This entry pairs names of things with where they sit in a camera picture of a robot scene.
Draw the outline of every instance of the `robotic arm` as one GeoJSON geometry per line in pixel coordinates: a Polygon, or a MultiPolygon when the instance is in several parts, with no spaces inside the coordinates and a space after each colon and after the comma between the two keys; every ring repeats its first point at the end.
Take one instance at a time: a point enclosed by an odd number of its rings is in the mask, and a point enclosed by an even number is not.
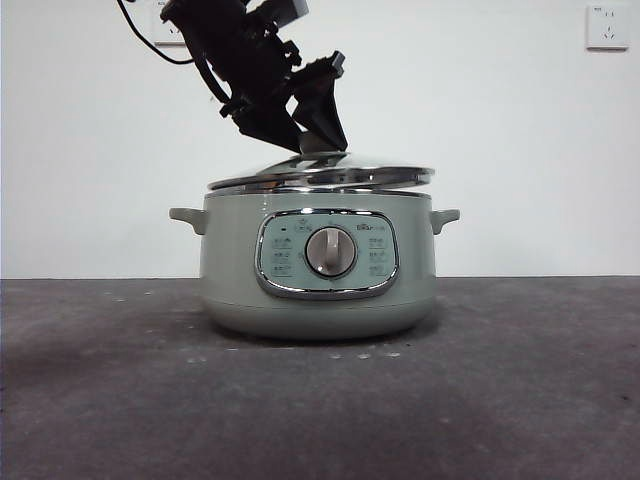
{"type": "Polygon", "coordinates": [[[200,75],[244,135],[294,152],[340,150],[347,141],[334,84],[344,56],[334,52],[301,65],[298,48],[278,30],[308,12],[305,0],[169,0],[160,14],[180,29],[200,75]],[[229,84],[231,97],[217,78],[229,84]],[[286,110],[294,97],[297,108],[286,110]],[[307,129],[303,132],[298,124],[307,129]]]}

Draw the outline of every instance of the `chrome trim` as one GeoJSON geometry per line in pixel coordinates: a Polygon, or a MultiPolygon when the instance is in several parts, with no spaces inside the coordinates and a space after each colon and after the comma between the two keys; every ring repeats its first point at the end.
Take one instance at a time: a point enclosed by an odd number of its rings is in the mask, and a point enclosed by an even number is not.
{"type": "Polygon", "coordinates": [[[230,195],[264,195],[278,193],[342,193],[357,195],[398,195],[402,197],[417,197],[431,199],[431,195],[421,192],[405,192],[400,190],[380,190],[367,188],[321,188],[321,187],[274,187],[247,190],[245,186],[227,187],[214,190],[205,195],[205,198],[223,197],[230,195]]]}
{"type": "Polygon", "coordinates": [[[276,297],[293,298],[298,300],[353,300],[358,298],[368,298],[377,295],[382,295],[389,290],[398,276],[398,270],[400,268],[400,257],[398,255],[398,242],[396,240],[396,231],[393,228],[393,224],[386,217],[386,215],[380,212],[372,212],[369,210],[351,210],[346,208],[302,208],[297,210],[286,210],[281,212],[275,212],[267,216],[260,224],[260,231],[258,234],[258,241],[256,243],[256,252],[254,259],[254,270],[258,284],[264,291],[275,295],[276,297]],[[395,265],[393,272],[383,282],[373,285],[371,287],[363,288],[351,288],[340,290],[312,290],[305,288],[293,288],[285,285],[280,285],[273,280],[270,280],[262,270],[261,256],[262,256],[262,243],[264,240],[264,232],[267,224],[276,217],[285,215],[313,215],[313,214],[339,214],[339,215],[371,215],[380,217],[387,222],[391,229],[391,237],[393,238],[393,250],[395,253],[395,265]]]}

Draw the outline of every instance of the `light green cooker body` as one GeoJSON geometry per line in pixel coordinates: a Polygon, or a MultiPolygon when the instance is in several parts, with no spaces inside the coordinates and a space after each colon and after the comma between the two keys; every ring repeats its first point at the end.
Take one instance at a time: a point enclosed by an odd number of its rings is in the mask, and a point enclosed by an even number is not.
{"type": "Polygon", "coordinates": [[[429,314],[435,296],[434,233],[457,210],[431,211],[427,195],[265,193],[209,195],[204,209],[172,209],[171,217],[202,234],[201,295],[220,325],[253,335],[346,339],[409,328],[429,314]],[[304,300],[265,291],[256,275],[260,227],[277,212],[301,209],[369,211],[395,231],[398,270],[384,293],[361,299],[304,300]]]}

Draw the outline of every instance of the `black cable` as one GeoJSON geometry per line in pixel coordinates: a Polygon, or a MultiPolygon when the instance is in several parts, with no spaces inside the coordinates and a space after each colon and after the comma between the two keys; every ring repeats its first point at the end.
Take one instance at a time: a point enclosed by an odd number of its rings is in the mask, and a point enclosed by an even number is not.
{"type": "Polygon", "coordinates": [[[209,87],[209,90],[211,90],[211,93],[213,93],[220,103],[229,103],[231,99],[222,89],[213,73],[211,73],[207,58],[204,55],[204,50],[198,40],[196,40],[196,36],[192,35],[190,29],[182,30],[182,36],[184,37],[185,45],[189,49],[189,53],[191,53],[193,57],[196,68],[200,72],[200,76],[204,80],[204,83],[207,84],[207,87],[209,87]]]}
{"type": "Polygon", "coordinates": [[[156,52],[158,55],[160,55],[167,62],[171,62],[171,63],[173,63],[175,65],[187,65],[188,63],[193,63],[193,58],[191,58],[189,60],[176,60],[174,58],[168,57],[167,55],[162,53],[160,50],[158,50],[151,42],[149,42],[149,40],[144,38],[144,36],[138,31],[136,26],[133,24],[133,21],[131,20],[131,17],[129,16],[129,12],[127,11],[127,9],[124,6],[124,4],[122,3],[122,0],[116,0],[116,2],[118,2],[118,6],[120,7],[120,10],[122,10],[122,14],[124,15],[124,18],[127,20],[127,23],[129,24],[129,27],[131,27],[131,30],[133,30],[133,33],[135,33],[136,37],[138,37],[140,40],[142,40],[142,43],[144,43],[147,47],[149,47],[151,50],[156,52]]]}

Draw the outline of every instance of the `control panel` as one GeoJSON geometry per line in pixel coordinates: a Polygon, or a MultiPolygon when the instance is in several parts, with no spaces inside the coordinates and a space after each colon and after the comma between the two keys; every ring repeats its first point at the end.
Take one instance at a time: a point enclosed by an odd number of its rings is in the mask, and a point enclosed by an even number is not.
{"type": "Polygon", "coordinates": [[[393,226],[380,213],[305,208],[275,213],[260,229],[256,274],[260,285],[277,296],[379,295],[397,271],[393,226]]]}

